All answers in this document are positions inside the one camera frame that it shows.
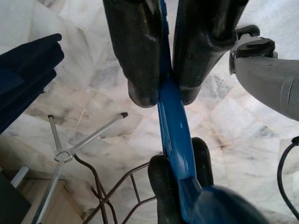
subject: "navy cloth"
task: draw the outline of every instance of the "navy cloth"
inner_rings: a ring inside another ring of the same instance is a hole
[[[20,45],[0,55],[0,133],[43,92],[64,58],[60,34]]]

